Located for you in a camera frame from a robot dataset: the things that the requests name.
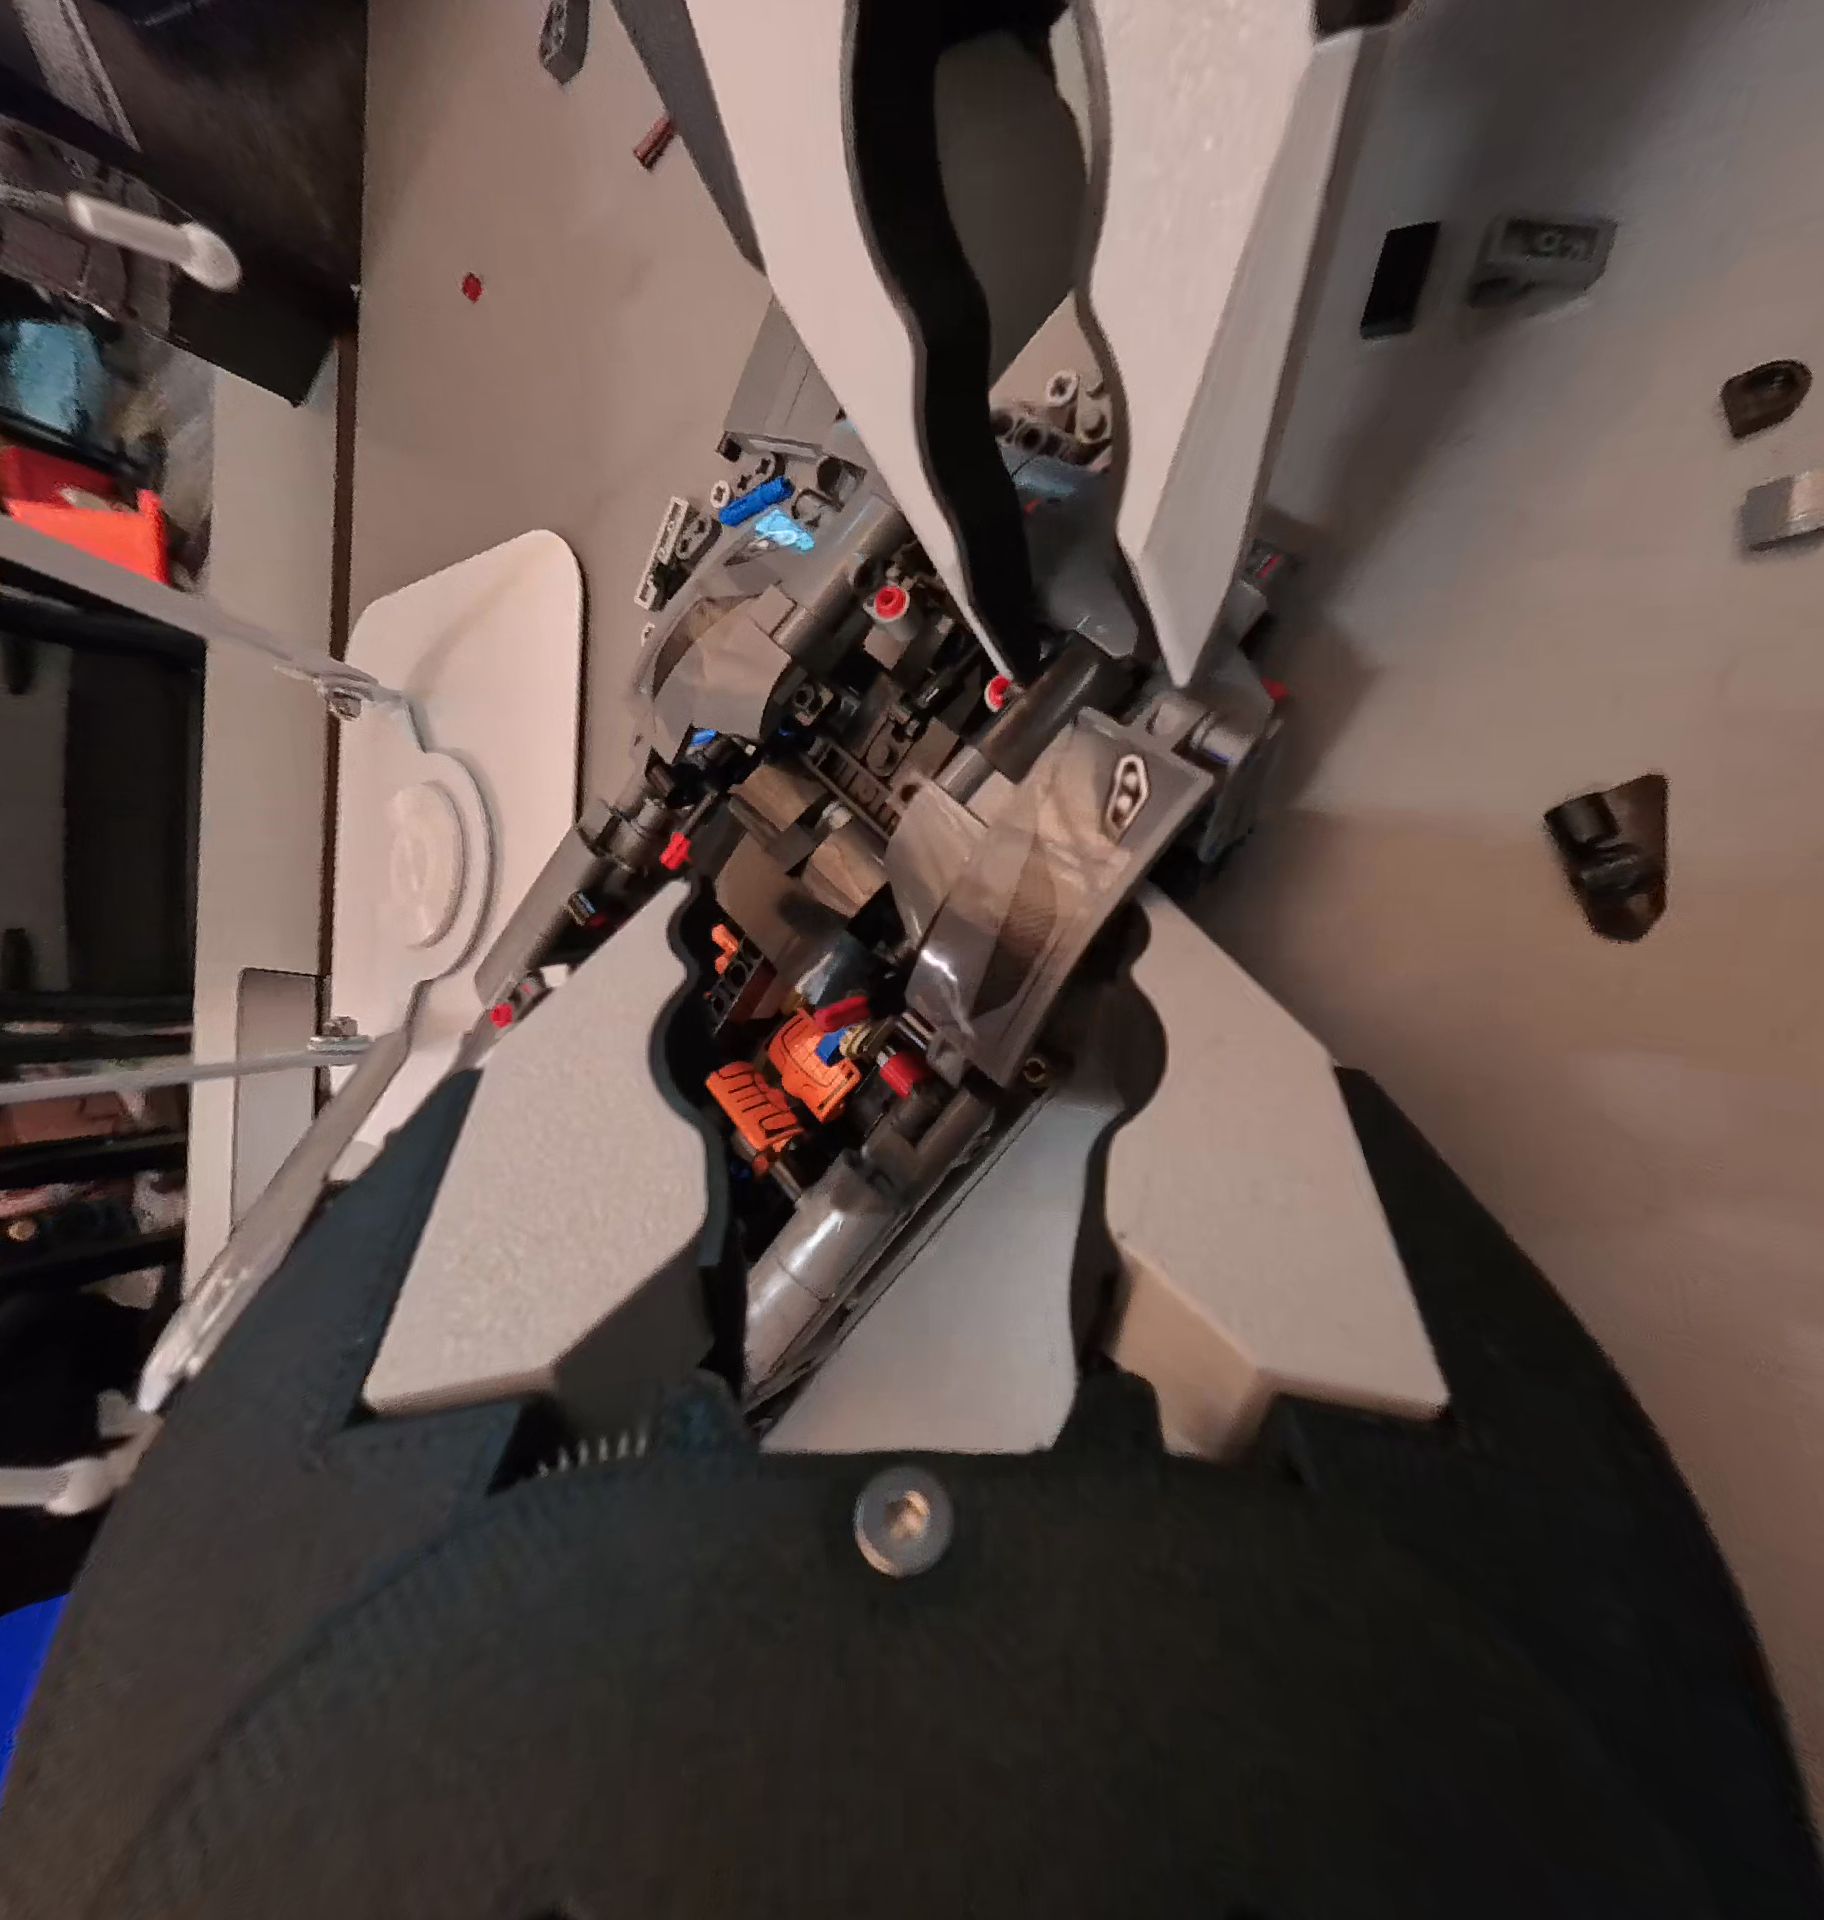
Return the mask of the black flat lego tile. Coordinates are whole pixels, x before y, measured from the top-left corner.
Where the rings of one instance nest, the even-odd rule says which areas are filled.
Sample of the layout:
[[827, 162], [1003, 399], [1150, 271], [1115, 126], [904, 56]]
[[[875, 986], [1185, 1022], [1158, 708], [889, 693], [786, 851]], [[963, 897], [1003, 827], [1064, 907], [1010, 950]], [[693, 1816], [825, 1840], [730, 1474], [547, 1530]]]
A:
[[1411, 335], [1426, 301], [1443, 226], [1439, 221], [1389, 228], [1360, 313], [1357, 333], [1366, 343]]

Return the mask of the wooden and white book stand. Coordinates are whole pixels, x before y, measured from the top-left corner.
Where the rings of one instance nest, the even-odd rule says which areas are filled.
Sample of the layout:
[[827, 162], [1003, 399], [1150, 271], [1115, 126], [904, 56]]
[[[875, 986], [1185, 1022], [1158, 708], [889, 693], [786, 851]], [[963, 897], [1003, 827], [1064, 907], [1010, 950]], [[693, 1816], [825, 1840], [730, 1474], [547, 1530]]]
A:
[[353, 821], [358, 834], [374, 834], [376, 868], [366, 874], [350, 855], [336, 855], [333, 894], [336, 931], [347, 950], [376, 960], [387, 990], [378, 1035], [311, 1040], [301, 1050], [223, 1064], [134, 1068], [0, 1087], [0, 1106], [13, 1106], [57, 1096], [136, 1093], [317, 1072], [329, 1066], [350, 1070], [346, 1085], [314, 1120], [185, 1294], [147, 1360], [136, 1397], [109, 1399], [104, 1437], [111, 1437], [116, 1447], [53, 1469], [0, 1469], [0, 1510], [74, 1517], [109, 1503], [128, 1486], [167, 1401], [205, 1369], [285, 1260], [322, 1200], [329, 1175], [412, 1060], [434, 986], [454, 974], [475, 950], [493, 904], [495, 836], [481, 781], [466, 761], [436, 746], [429, 720], [409, 693], [346, 660], [295, 651], [206, 597], [147, 582], [4, 512], [0, 560], [200, 637], [210, 647], [247, 654], [310, 687], [329, 714], [350, 727], [353, 769], [376, 781], [374, 800]]

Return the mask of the black lego wedge piece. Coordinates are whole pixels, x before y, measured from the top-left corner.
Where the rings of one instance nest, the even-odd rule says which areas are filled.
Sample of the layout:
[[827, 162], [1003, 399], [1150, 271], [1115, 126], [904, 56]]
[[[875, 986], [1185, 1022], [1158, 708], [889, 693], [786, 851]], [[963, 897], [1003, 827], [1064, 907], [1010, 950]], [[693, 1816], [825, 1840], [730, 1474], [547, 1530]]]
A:
[[1618, 945], [1647, 939], [1667, 912], [1667, 778], [1650, 771], [1576, 794], [1543, 827], [1578, 912]]

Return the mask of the light grey lego plate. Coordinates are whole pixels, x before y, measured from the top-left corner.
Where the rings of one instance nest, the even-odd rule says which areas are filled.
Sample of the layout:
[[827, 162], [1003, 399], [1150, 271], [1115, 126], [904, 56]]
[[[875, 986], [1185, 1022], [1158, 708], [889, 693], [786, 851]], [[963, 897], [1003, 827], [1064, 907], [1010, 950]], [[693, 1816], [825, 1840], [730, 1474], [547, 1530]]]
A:
[[1604, 276], [1617, 231], [1604, 217], [1507, 212], [1481, 236], [1467, 305], [1497, 313], [1574, 301]]

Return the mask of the cluster of small lego connectors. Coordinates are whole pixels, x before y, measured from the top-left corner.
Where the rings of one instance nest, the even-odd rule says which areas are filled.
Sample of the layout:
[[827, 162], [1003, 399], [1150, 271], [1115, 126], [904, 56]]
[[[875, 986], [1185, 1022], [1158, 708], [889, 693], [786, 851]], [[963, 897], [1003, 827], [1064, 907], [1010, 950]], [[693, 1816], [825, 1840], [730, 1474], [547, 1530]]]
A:
[[749, 467], [717, 482], [705, 500], [674, 493], [640, 574], [634, 606], [660, 611], [720, 539], [792, 501], [797, 493], [792, 467], [799, 460], [797, 452], [760, 451]]

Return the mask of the orange red plastic object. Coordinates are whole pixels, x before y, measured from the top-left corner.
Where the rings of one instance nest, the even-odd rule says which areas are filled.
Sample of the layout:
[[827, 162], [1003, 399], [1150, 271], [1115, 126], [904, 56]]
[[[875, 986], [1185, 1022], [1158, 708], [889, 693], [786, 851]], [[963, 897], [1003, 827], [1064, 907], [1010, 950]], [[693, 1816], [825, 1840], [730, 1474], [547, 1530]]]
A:
[[169, 521], [157, 493], [116, 493], [113, 481], [59, 455], [0, 448], [0, 509], [34, 531], [157, 586], [171, 583]]

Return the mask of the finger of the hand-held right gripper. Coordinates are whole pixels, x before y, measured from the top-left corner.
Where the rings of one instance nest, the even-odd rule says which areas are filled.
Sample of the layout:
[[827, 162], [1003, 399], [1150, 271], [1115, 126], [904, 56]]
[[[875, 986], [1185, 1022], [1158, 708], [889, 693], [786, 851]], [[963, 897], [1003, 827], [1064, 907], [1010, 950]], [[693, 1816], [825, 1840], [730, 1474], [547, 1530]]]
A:
[[1120, 557], [1185, 689], [1250, 545], [1391, 6], [1074, 17], [1091, 126], [1076, 316], [1115, 399]]
[[1043, 622], [989, 418], [987, 290], [947, 208], [936, 73], [974, 5], [619, 5], [739, 253], [996, 671]]

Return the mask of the small black lego piece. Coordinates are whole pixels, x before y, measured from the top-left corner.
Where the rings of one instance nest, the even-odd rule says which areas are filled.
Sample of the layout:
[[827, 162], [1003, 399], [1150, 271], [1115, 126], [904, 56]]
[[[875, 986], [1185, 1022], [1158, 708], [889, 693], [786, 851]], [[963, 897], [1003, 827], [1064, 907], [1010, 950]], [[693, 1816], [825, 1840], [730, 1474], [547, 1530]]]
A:
[[1719, 388], [1719, 412], [1735, 442], [1790, 421], [1811, 394], [1811, 370], [1802, 361], [1765, 361], [1733, 375]]

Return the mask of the small grey lego slope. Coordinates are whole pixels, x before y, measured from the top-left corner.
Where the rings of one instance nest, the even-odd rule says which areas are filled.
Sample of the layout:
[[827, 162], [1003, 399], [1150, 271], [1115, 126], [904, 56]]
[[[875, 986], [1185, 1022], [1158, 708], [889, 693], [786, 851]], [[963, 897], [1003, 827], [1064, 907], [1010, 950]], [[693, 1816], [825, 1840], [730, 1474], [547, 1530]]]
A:
[[1805, 467], [1750, 490], [1738, 530], [1746, 553], [1824, 541], [1824, 467]]

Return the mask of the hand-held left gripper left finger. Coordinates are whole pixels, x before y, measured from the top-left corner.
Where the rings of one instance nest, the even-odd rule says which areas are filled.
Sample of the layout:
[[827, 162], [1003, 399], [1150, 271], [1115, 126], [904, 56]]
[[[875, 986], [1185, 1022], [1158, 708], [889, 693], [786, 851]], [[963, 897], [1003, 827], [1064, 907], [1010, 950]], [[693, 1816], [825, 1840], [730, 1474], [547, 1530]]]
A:
[[708, 1357], [725, 1153], [667, 1060], [690, 902], [662, 889], [493, 1046], [365, 1384], [376, 1413], [549, 1395], [642, 1420]]

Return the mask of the grey lego car model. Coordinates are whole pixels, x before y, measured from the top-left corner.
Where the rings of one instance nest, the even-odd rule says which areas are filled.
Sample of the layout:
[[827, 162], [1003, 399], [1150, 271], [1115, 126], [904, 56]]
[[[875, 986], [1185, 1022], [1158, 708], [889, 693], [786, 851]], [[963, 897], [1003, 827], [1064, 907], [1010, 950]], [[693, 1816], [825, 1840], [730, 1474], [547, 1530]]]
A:
[[1248, 836], [1285, 722], [1248, 582], [1174, 687], [1095, 567], [1108, 402], [992, 403], [1044, 567], [1044, 665], [995, 669], [844, 412], [783, 509], [720, 539], [642, 641], [636, 767], [477, 974], [475, 1066], [662, 889], [708, 912], [675, 1014], [730, 1157], [741, 1304], [715, 1360], [768, 1423], [1066, 1078], [1093, 952], [1148, 876]]

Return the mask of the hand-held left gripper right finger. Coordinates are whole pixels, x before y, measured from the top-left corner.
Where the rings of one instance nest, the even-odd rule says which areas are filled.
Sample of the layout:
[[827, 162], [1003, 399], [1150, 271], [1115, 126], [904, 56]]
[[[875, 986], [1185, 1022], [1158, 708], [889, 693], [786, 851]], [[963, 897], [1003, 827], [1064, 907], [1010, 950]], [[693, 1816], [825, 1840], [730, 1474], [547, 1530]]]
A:
[[1300, 1397], [1428, 1422], [1451, 1399], [1337, 1072], [1166, 898], [1125, 912], [1069, 1113], [1104, 1280], [1099, 1357], [1170, 1453], [1243, 1453]]

